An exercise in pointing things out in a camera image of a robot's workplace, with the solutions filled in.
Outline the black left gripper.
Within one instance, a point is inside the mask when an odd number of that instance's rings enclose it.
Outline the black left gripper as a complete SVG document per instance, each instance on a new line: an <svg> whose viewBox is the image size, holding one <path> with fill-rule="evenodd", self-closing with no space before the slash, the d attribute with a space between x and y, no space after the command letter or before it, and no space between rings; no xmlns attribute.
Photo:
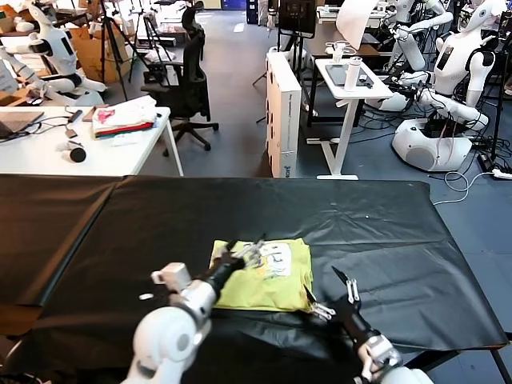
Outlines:
<svg viewBox="0 0 512 384"><path fill-rule="evenodd" d="M232 249L237 240L232 240L220 246L215 251L215 260L212 267L204 273L204 281L214 292L221 292L230 276L237 270L244 268L257 268L262 264L261 248L265 245L266 235L261 235L256 241L244 245L239 253L240 258L234 257Z"/></svg>

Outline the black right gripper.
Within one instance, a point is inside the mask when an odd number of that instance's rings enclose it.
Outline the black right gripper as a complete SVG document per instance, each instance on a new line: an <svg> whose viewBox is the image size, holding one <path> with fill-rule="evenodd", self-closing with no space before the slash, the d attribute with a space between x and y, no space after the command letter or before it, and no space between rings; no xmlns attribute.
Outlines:
<svg viewBox="0 0 512 384"><path fill-rule="evenodd" d="M346 286L347 296L341 297L334 303L334 309L324 306L317 301L312 292L304 285L304 291L309 304L309 312L322 320L332 320L335 316L337 322L342 324L346 333L355 345L362 345L370 338L378 336L375 330L361 315L360 301L358 291L358 281L355 278L349 278L345 273L332 266L331 269Z"/></svg>

